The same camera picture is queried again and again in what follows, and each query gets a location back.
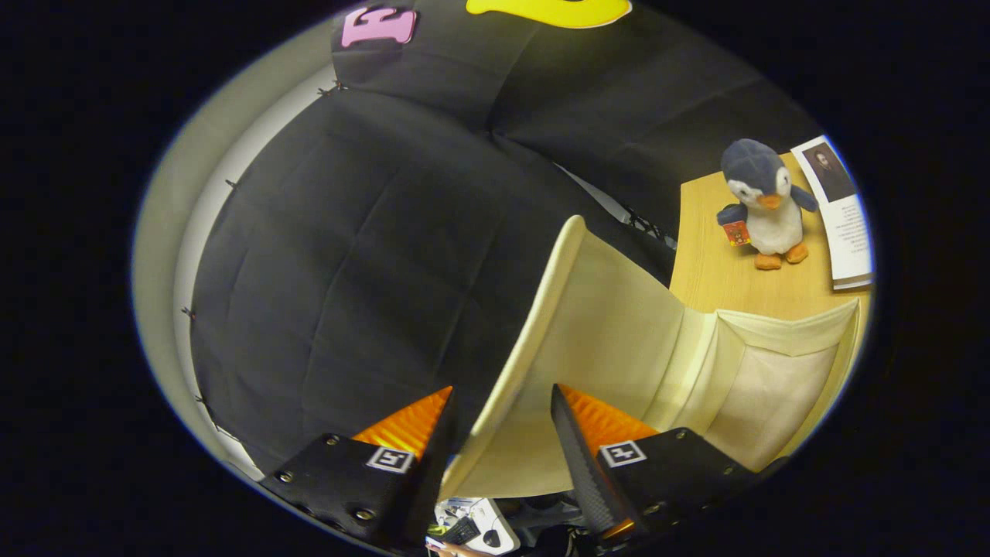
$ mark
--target paper sheet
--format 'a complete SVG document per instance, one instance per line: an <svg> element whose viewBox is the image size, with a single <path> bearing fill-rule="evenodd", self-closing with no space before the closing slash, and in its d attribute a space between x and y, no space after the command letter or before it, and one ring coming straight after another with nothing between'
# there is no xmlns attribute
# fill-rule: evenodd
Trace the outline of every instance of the paper sheet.
<svg viewBox="0 0 990 557"><path fill-rule="evenodd" d="M842 157L826 136L791 150L819 202L832 259L833 289L873 282L873 257L862 204Z"/></svg>

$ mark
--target bolt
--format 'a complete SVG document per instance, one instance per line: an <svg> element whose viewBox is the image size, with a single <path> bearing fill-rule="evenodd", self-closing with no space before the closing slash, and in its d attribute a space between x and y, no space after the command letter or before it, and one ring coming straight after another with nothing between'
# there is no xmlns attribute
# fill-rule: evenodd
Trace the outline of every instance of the bolt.
<svg viewBox="0 0 990 557"><path fill-rule="evenodd" d="M660 509L664 508L665 506L667 506L666 501L655 502L654 504L651 504L647 508L643 509L643 514L654 514L655 512L660 511Z"/></svg>

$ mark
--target computer keyboard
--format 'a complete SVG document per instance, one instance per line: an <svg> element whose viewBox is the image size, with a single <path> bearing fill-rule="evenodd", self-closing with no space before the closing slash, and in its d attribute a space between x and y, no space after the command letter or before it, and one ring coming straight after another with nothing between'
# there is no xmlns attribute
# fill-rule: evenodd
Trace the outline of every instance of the computer keyboard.
<svg viewBox="0 0 990 557"><path fill-rule="evenodd" d="M481 530L478 529L478 525L474 523L474 520L470 516L465 516L450 527L450 530L444 534L441 541L443 543L452 543L453 545L463 545L479 535L481 535Z"/></svg>

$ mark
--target penguin's orange feet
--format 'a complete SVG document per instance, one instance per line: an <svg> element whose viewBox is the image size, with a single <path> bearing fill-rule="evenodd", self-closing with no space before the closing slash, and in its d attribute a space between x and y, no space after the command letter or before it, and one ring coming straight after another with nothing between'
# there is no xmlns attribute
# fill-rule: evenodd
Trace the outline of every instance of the penguin's orange feet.
<svg viewBox="0 0 990 557"><path fill-rule="evenodd" d="M763 254L756 254L756 268L763 269L764 271L772 271L774 269L780 269L780 256L773 254L770 256L764 256Z"/></svg>
<svg viewBox="0 0 990 557"><path fill-rule="evenodd" d="M808 257L808 247L804 245L804 242L798 242L796 246L787 250L784 257L787 258L787 263L801 263Z"/></svg>

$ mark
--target wooden tabletop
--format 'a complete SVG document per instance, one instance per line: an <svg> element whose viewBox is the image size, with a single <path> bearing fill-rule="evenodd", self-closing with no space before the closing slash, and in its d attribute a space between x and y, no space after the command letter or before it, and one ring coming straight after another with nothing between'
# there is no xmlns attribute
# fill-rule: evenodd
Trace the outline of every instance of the wooden tabletop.
<svg viewBox="0 0 990 557"><path fill-rule="evenodd" d="M811 192L808 180L790 153L781 155L794 185ZM869 314L871 286L832 289L829 245L820 212L802 210L808 258L797 265L783 261L776 271L754 266L756 249L732 247L716 213L739 202L721 172L681 185L680 230L670 291L687 306L710 313L731 309L779 319L802 319L832 309L854 297L862 304L855 345Z"/></svg>

